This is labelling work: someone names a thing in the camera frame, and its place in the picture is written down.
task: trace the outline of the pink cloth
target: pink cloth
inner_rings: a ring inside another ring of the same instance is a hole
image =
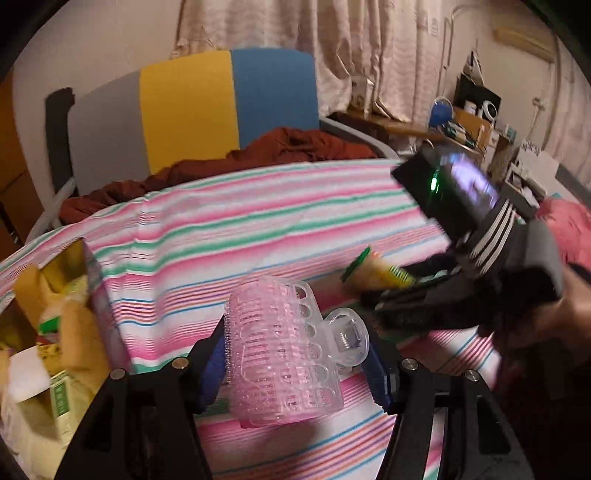
[[[565,262],[591,270],[591,212],[583,205],[562,199],[546,199],[536,213],[556,237]]]

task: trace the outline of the beige curtain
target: beige curtain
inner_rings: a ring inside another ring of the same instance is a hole
[[[544,149],[591,187],[591,85],[561,41],[556,114]]]
[[[321,115],[345,110],[351,75],[376,83],[374,101],[426,122],[443,47],[442,0],[184,0],[173,56],[282,47],[314,56]]]

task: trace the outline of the green label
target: green label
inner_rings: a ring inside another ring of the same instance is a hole
[[[53,388],[53,398],[56,402],[56,413],[58,417],[70,411],[65,382],[60,383]]]

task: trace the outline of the open box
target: open box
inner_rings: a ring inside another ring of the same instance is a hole
[[[88,277],[88,307],[95,314],[100,339],[112,369],[133,372],[129,353],[119,333],[100,265],[84,240],[77,239],[41,267],[43,276],[55,292],[72,280]],[[13,300],[0,314],[0,342],[15,352],[35,346],[37,332],[18,303]],[[54,477],[66,447],[59,439],[49,390],[16,403],[7,389],[1,393],[2,436],[16,454],[18,463],[30,478]]]

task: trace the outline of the beige wall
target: beige wall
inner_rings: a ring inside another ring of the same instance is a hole
[[[39,198],[53,186],[45,142],[45,98],[63,87],[85,93],[166,60],[181,0],[70,0],[36,33],[14,65],[13,99],[22,150]]]
[[[529,53],[497,43],[492,30],[497,25],[517,27],[545,40],[552,33],[544,23],[519,0],[443,0],[449,9],[460,4],[477,5],[458,16],[454,23],[452,59],[444,86],[451,98],[458,74],[471,49],[476,48],[482,65],[485,86],[501,97],[499,119],[517,130],[517,141],[528,133],[534,115],[532,99],[545,96],[547,109],[540,113],[532,134],[533,143],[541,146],[548,125],[548,114],[554,93],[556,65],[549,64]]]

